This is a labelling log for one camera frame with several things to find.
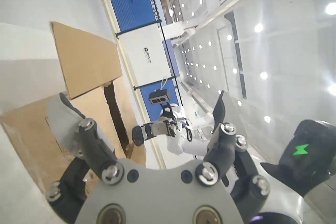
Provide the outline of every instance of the ceiling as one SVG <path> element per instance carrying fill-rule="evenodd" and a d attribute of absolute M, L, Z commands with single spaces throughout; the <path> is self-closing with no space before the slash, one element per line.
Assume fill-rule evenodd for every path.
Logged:
<path fill-rule="evenodd" d="M 175 14 L 188 20 L 192 11 L 216 9 L 198 2 L 175 1 Z M 302 120 L 336 126 L 335 40 L 336 0 L 241 0 L 174 51 L 181 78 L 212 107 L 219 91 L 228 91 L 249 141 L 277 163 Z M 336 219 L 326 207 L 319 209 Z"/>

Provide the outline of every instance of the ceiling light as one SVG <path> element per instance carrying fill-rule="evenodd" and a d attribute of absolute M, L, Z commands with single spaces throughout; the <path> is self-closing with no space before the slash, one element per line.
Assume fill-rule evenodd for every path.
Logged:
<path fill-rule="evenodd" d="M 329 86 L 328 91 L 331 95 L 336 96 L 336 84 L 333 84 L 333 85 Z"/>
<path fill-rule="evenodd" d="M 263 80 L 265 80 L 265 79 L 267 79 L 268 75 L 267 75 L 266 72 L 261 72 L 261 73 L 260 73 L 260 77 L 261 77 Z"/>
<path fill-rule="evenodd" d="M 325 8 L 325 11 L 329 15 L 335 15 L 336 14 L 336 2 L 331 2 L 327 5 Z"/>
<path fill-rule="evenodd" d="M 264 26 L 262 23 L 259 23 L 254 27 L 255 32 L 261 32 L 263 29 L 264 29 Z"/>
<path fill-rule="evenodd" d="M 270 123 L 271 122 L 271 117 L 265 116 L 264 120 L 265 120 L 266 123 Z"/>

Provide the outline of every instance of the metal bolt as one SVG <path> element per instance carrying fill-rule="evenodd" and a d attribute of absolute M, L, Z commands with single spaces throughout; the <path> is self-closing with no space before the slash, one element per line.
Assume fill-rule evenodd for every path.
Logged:
<path fill-rule="evenodd" d="M 260 189 L 261 195 L 269 195 L 270 193 L 270 184 L 269 182 L 261 175 L 256 175 L 253 177 L 252 182 Z"/>
<path fill-rule="evenodd" d="M 50 188 L 46 192 L 46 198 L 50 202 L 56 201 L 61 196 L 60 182 L 51 183 Z"/>

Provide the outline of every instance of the white wall panel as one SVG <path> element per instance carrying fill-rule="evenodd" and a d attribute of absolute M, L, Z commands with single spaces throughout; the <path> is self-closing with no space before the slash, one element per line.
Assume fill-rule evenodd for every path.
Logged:
<path fill-rule="evenodd" d="M 157 24 L 119 35 L 138 86 L 171 77 Z M 150 62 L 144 49 L 148 49 Z"/>

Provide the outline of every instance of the cardboard box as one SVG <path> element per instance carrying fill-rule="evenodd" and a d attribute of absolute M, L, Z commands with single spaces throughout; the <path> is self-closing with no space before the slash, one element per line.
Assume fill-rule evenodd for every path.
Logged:
<path fill-rule="evenodd" d="M 132 142 L 132 128 L 137 122 L 124 87 L 117 45 L 57 22 L 50 26 L 72 105 L 97 122 L 112 142 L 117 158 L 145 165 L 144 146 L 137 147 Z M 73 159 L 51 133 L 47 119 L 49 99 L 0 116 L 18 156 L 43 193 Z M 85 179 L 89 193 L 98 178 L 91 171 Z"/>

